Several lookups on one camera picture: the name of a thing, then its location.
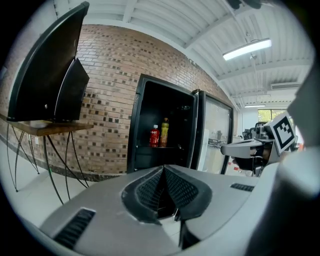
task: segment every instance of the metal table leg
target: metal table leg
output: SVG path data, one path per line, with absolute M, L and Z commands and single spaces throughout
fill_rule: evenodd
M 35 158 L 35 153 L 34 153 L 34 147 L 32 145 L 32 139 L 30 138 L 29 140 L 29 146 L 30 146 L 30 151 L 31 151 L 31 155 L 32 155 L 32 158 L 33 158 L 33 161 L 34 161 L 34 165 L 35 165 L 35 168 L 36 168 L 36 171 L 38 174 L 39 173 L 39 169 L 38 169 L 38 166 L 37 166 L 37 162 L 36 162 L 36 158 Z
M 87 183 L 87 180 L 86 180 L 86 178 L 85 178 L 85 175 L 84 175 L 84 173 L 83 173 L 82 170 L 81 170 L 81 166 L 80 166 L 80 163 L 79 163 L 79 160 L 78 160 L 78 156 L 77 156 L 77 152 L 76 152 L 76 147 L 75 147 L 75 142 L 74 142 L 74 135 L 73 135 L 72 132 L 71 132 L 71 139 L 72 139 L 72 145 L 73 145 L 73 150 L 74 150 L 74 154 L 75 154 L 75 159 L 76 159 L 76 161 L 77 161 L 77 163 L 78 163 L 78 166 L 79 166 L 80 172 L 81 172 L 81 174 L 82 174 L 82 177 L 83 177 L 83 179 L 84 179 L 84 181 L 85 181 L 85 184 L 86 184 L 87 187 L 89 187 L 89 185 L 88 185 L 88 183 Z
M 24 134 L 25 134 L 25 132 L 23 131 L 20 135 L 19 140 L 18 140 L 18 146 L 16 147 L 15 166 L 14 166 L 15 192 L 18 192 L 18 190 L 17 190 L 17 163 L 18 163 L 19 149 L 20 149 L 21 141 L 22 141 Z
M 74 178 L 76 178 L 76 180 L 77 180 L 78 182 L 80 182 L 85 188 L 87 188 L 87 186 L 86 186 L 85 184 L 83 184 L 83 183 L 81 182 L 81 180 L 78 179 L 78 177 L 73 173 L 72 170 L 70 170 L 70 168 L 67 166 L 67 164 L 65 163 L 65 161 L 62 159 L 62 157 L 61 157 L 60 154 L 58 153 L 58 151 L 57 151 L 54 143 L 52 142 L 50 136 L 47 135 L 46 137 L 48 138 L 48 140 L 49 140 L 49 142 L 50 142 L 50 144 L 51 144 L 54 152 L 56 153 L 56 155 L 58 156 L 58 158 L 60 159 L 60 161 L 64 164 L 64 166 L 68 169 L 68 171 L 73 175 Z
M 65 177 L 65 187 L 66 187 L 66 192 L 68 194 L 68 198 L 70 200 L 70 194 L 69 194 L 69 188 L 68 188 L 68 180 L 67 180 L 67 153 L 68 153 L 68 144 L 69 144 L 69 138 L 70 138 L 70 133 L 68 134 L 68 139 L 66 141 L 66 147 L 65 147 L 65 158 L 64 158 L 64 162 L 65 162 L 65 166 L 64 166 L 64 177 Z
M 6 127 L 6 154 L 7 154 L 7 157 L 8 157 L 8 165 L 9 165 L 9 171 L 10 171 L 10 176 L 11 176 L 11 179 L 12 179 L 12 183 L 13 183 L 13 186 L 15 188 L 15 191 L 17 191 L 16 184 L 14 182 L 14 177 L 12 176 L 11 167 L 10 167 L 8 143 L 9 143 L 9 124 Z
M 13 132 L 14 132 L 14 135 L 15 135 L 16 139 L 18 140 L 18 136 L 17 136 L 16 131 L 15 131 L 15 129 L 14 129 L 13 126 L 12 126 L 12 129 L 13 129 Z M 21 147 L 21 149 L 22 149 L 25 157 L 28 159 L 28 161 L 30 162 L 30 164 L 32 165 L 32 167 L 33 167 L 33 168 L 36 170 L 36 172 L 39 174 L 39 172 L 38 172 L 38 167 L 36 168 L 36 167 L 33 165 L 33 163 L 30 161 L 29 156 L 26 154 L 24 148 L 23 148 L 22 145 L 21 145 L 21 142 L 22 142 L 22 140 L 19 142 L 19 145 L 20 145 L 20 147 Z
M 61 197 L 60 197 L 60 195 L 58 193 L 58 190 L 56 188 L 54 179 L 52 178 L 52 175 L 51 175 L 50 166 L 49 166 L 49 160 L 48 160 L 48 155 L 47 155 L 46 136 L 43 136 L 43 149 L 44 149 L 44 157 L 45 157 L 45 161 L 46 161 L 46 166 L 48 168 L 49 176 L 50 176 L 51 183 L 53 185 L 54 191 L 55 191 L 56 195 L 58 196 L 61 204 L 64 204 L 64 202 L 61 200 Z

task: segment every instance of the yellow bottle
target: yellow bottle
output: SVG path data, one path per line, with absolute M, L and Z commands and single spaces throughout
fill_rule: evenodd
M 168 142 L 169 119 L 165 118 L 161 125 L 160 148 L 165 148 Z

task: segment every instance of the wooden table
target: wooden table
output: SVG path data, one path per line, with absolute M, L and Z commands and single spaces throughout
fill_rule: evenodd
M 48 154 L 47 154 L 47 145 L 46 145 L 46 137 L 48 138 L 54 152 L 57 154 L 57 156 L 59 157 L 59 159 L 61 160 L 61 162 L 64 165 L 64 170 L 65 170 L 65 184 L 66 184 L 66 189 L 67 189 L 67 193 L 68 193 L 68 197 L 70 199 L 70 195 L 69 195 L 69 189 L 68 189 L 68 182 L 67 182 L 67 169 L 69 170 L 69 172 L 86 188 L 88 187 L 88 183 L 86 181 L 86 178 L 82 172 L 82 169 L 80 167 L 79 164 L 79 160 L 77 157 L 77 153 L 76 153 L 76 147 L 75 147 L 75 143 L 74 143 L 74 137 L 73 137 L 73 132 L 75 131 L 80 131 L 80 130 L 86 130 L 86 129 L 91 129 L 94 126 L 92 124 L 85 124 L 85 123 L 78 123 L 78 122 L 65 122 L 65 123 L 54 123 L 54 122 L 46 122 L 44 123 L 45 127 L 42 128 L 38 128 L 38 127 L 34 127 L 31 126 L 30 122 L 12 122 L 12 121 L 7 121 L 7 117 L 0 114 L 0 118 L 2 120 L 4 120 L 5 122 L 7 122 L 7 132 L 6 132 L 6 146 L 7 146 L 7 154 L 8 154 L 8 164 L 9 164 L 9 171 L 11 174 L 11 178 L 12 178 L 12 182 L 15 188 L 15 191 L 18 192 L 17 189 L 17 162 L 18 162 L 18 155 L 19 155 L 19 149 L 21 148 L 23 153 L 25 154 L 26 158 L 29 160 L 29 162 L 32 164 L 32 166 L 36 169 L 37 173 L 39 174 L 38 171 L 38 166 L 36 163 L 36 159 L 35 159 L 35 155 L 34 155 L 34 151 L 33 151 L 33 145 L 32 145 L 32 140 L 29 141 L 29 146 L 30 146 L 30 151 L 32 154 L 32 158 L 33 158 L 33 162 L 35 164 L 35 166 L 33 165 L 33 163 L 30 161 L 28 155 L 26 154 L 25 150 L 23 149 L 21 142 L 23 139 L 24 134 L 29 134 L 29 135 L 33 135 L 33 136 L 37 136 L 37 137 L 43 137 L 43 150 L 44 150 L 44 156 L 45 156 L 45 161 L 46 161 L 46 165 L 47 165 L 47 170 L 49 172 L 49 176 L 53 185 L 53 188 L 56 192 L 56 195 L 58 196 L 60 202 L 62 204 L 63 201 L 57 191 L 55 182 L 52 178 L 52 174 L 50 172 L 50 166 L 49 166 L 49 160 L 48 160 Z M 9 126 L 12 126 L 13 132 L 15 134 L 16 139 L 18 140 L 18 146 L 17 146 L 17 150 L 16 150 L 16 156 L 15 156 L 15 167 L 14 167 L 14 179 L 12 176 L 12 172 L 11 172 L 11 168 L 10 168 L 10 162 L 9 162 L 9 150 L 8 150 L 8 141 L 9 141 Z M 17 134 L 15 132 L 15 129 L 17 128 L 19 130 L 22 131 L 20 138 L 18 139 Z M 68 134 L 68 139 L 66 142 L 66 149 L 65 149 L 65 159 L 63 160 L 62 157 L 60 156 L 60 154 L 58 153 L 55 145 L 53 144 L 50 135 L 53 134 L 60 134 L 60 133 L 69 133 Z M 67 151 L 68 151 L 68 144 L 69 144 L 69 139 L 70 139 L 70 135 L 71 135 L 71 140 L 72 140 L 72 145 L 73 145 L 73 150 L 74 150 L 74 154 L 75 154 L 75 158 L 76 161 L 78 163 L 79 169 L 81 171 L 82 177 L 86 183 L 86 185 L 84 185 L 77 177 L 76 175 L 70 170 L 70 168 L 67 166 Z

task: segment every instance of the monitor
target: monitor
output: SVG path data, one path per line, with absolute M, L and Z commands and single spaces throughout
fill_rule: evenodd
M 69 10 L 35 42 L 14 81 L 8 121 L 54 120 L 59 91 L 75 60 L 88 9 L 85 1 Z
M 77 58 L 71 63 L 63 79 L 55 105 L 54 121 L 79 119 L 88 81 L 89 76 Z

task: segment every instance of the window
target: window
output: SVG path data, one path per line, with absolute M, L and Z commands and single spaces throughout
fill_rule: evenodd
M 269 122 L 284 112 L 286 112 L 285 109 L 258 109 L 258 121 Z

